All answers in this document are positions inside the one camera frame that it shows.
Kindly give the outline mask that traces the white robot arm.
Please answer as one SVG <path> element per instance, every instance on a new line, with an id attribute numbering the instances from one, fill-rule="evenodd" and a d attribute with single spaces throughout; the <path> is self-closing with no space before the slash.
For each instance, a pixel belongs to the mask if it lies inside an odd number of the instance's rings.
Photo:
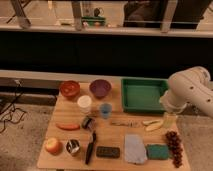
<path id="1" fill-rule="evenodd" d="M 213 118 L 213 90 L 208 87 L 210 80 L 209 71 L 201 66 L 176 72 L 168 78 L 168 89 L 159 99 L 165 109 L 164 128 L 173 125 L 176 116 L 186 109 L 188 103 Z"/>

